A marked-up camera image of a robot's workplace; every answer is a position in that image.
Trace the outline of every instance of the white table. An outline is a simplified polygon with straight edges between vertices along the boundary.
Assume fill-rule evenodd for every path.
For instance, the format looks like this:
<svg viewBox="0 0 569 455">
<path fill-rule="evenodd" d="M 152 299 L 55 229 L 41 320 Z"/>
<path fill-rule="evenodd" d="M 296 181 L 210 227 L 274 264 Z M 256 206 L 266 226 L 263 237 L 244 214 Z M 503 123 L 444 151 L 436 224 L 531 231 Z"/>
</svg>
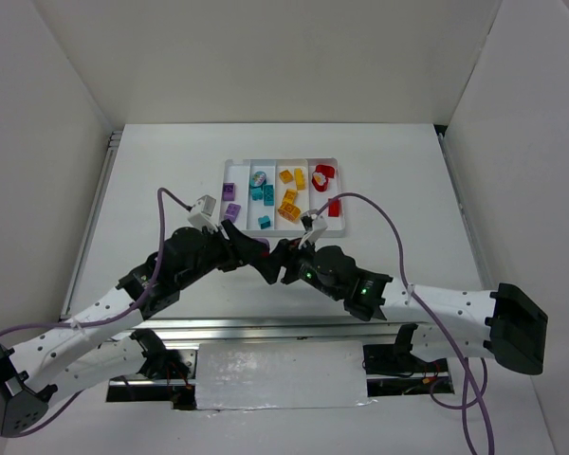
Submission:
<svg viewBox="0 0 569 455">
<path fill-rule="evenodd" d="M 70 312 L 78 312 L 156 251 L 156 189 L 164 186 L 193 202 L 221 191 L 228 158 L 334 157 L 346 191 L 373 198 L 397 224 L 410 279 L 423 284 L 479 289 L 480 280 L 436 134 L 431 125 L 198 124 L 127 125 L 99 221 L 76 282 Z M 367 204 L 343 201 L 346 233 L 337 244 L 360 267 L 398 275 L 394 236 Z M 186 214 L 167 203 L 167 233 Z M 303 283 L 268 286 L 249 268 L 213 272 L 159 317 L 300 318 L 347 315 Z"/>
</svg>

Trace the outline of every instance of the purple block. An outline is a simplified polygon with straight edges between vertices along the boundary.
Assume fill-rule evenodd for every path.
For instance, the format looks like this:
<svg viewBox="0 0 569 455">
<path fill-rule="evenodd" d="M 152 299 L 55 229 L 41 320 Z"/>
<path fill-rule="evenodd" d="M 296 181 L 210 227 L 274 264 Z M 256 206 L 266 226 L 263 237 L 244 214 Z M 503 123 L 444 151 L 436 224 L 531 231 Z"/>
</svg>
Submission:
<svg viewBox="0 0 569 455">
<path fill-rule="evenodd" d="M 233 201 L 234 200 L 234 184 L 233 183 L 224 183 L 224 190 L 223 190 L 223 197 L 224 201 Z"/>
<path fill-rule="evenodd" d="M 228 204 L 226 208 L 226 213 L 224 214 L 224 220 L 230 220 L 233 222 L 238 218 L 238 212 L 240 211 L 240 206 L 238 204 Z"/>
</svg>

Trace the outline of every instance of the lego brick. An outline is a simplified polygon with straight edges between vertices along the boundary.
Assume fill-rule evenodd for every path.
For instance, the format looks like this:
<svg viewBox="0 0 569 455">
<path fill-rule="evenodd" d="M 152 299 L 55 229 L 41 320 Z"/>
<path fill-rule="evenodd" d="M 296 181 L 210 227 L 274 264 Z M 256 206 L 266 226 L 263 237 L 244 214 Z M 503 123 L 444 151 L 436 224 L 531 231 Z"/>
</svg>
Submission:
<svg viewBox="0 0 569 455">
<path fill-rule="evenodd" d="M 271 221 L 269 220 L 269 216 L 267 216 L 267 215 L 262 216 L 261 218 L 258 218 L 257 222 L 259 223 L 259 227 L 261 229 L 267 229 L 272 225 Z"/>
<path fill-rule="evenodd" d="M 264 190 L 261 187 L 251 188 L 250 197 L 253 201 L 261 201 L 264 198 Z"/>
<path fill-rule="evenodd" d="M 287 188 L 286 192 L 284 193 L 283 203 L 288 202 L 289 204 L 294 204 L 296 197 L 297 197 L 297 190 Z"/>
<path fill-rule="evenodd" d="M 263 171 L 258 171 L 254 173 L 249 180 L 249 184 L 251 188 L 261 188 L 267 182 L 266 173 Z"/>
<path fill-rule="evenodd" d="M 274 185 L 264 185 L 264 205 L 274 205 Z"/>
<path fill-rule="evenodd" d="M 316 172 L 321 173 L 326 178 L 335 177 L 335 168 L 333 166 L 327 166 L 326 164 L 319 164 L 316 167 Z"/>
<path fill-rule="evenodd" d="M 224 220 L 230 220 L 232 223 L 238 218 L 238 212 L 240 211 L 240 206 L 238 204 L 229 203 L 226 208 L 226 213 L 224 214 Z"/>
<path fill-rule="evenodd" d="M 329 178 L 323 173 L 312 173 L 312 186 L 314 186 L 318 192 L 325 192 L 329 186 Z"/>
<path fill-rule="evenodd" d="M 233 183 L 224 183 L 224 189 L 221 193 L 221 198 L 224 201 L 233 201 L 235 199 Z"/>
<path fill-rule="evenodd" d="M 329 206 L 329 216 L 337 218 L 340 216 L 341 205 L 339 199 Z"/>
<path fill-rule="evenodd" d="M 293 174 L 288 169 L 285 169 L 278 175 L 281 177 L 283 183 L 289 183 L 293 181 Z"/>
<path fill-rule="evenodd" d="M 278 214 L 285 218 L 285 220 L 295 222 L 302 214 L 302 211 L 299 207 L 296 207 L 293 204 L 283 202 L 283 204 L 278 208 Z"/>
<path fill-rule="evenodd" d="M 303 169 L 295 168 L 293 172 L 295 174 L 295 186 L 297 191 L 305 190 L 305 178 L 303 177 Z"/>
</svg>

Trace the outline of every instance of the blue block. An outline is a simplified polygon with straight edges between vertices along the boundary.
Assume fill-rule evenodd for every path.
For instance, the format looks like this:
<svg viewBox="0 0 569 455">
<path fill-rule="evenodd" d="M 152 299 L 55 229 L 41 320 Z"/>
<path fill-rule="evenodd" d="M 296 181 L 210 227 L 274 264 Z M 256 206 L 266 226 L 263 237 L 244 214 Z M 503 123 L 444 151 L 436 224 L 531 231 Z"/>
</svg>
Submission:
<svg viewBox="0 0 569 455">
<path fill-rule="evenodd" d="M 264 185 L 264 205 L 274 205 L 274 185 Z"/>
<path fill-rule="evenodd" d="M 260 201 L 264 198 L 264 191 L 261 188 L 251 188 L 250 197 L 253 201 Z"/>
<path fill-rule="evenodd" d="M 267 216 L 267 215 L 266 215 L 266 216 L 262 216 L 262 217 L 259 218 L 257 221 L 259 222 L 259 227 L 260 227 L 261 229 L 267 229 L 267 228 L 269 228 L 270 226 L 272 226 L 272 222 L 269 221 L 269 216 Z"/>
</svg>

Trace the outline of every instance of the red block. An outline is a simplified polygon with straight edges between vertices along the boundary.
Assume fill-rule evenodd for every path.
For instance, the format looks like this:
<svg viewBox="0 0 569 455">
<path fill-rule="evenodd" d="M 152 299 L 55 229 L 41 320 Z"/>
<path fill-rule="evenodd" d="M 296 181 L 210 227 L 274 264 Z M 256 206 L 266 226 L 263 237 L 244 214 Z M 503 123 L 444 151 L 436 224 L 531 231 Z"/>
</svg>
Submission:
<svg viewBox="0 0 569 455">
<path fill-rule="evenodd" d="M 329 216 L 337 218 L 340 216 L 341 205 L 339 199 L 329 206 Z"/>
<path fill-rule="evenodd" d="M 327 166 L 326 164 L 319 164 L 316 167 L 316 172 L 323 174 L 327 178 L 335 177 L 335 168 L 333 166 Z"/>
</svg>

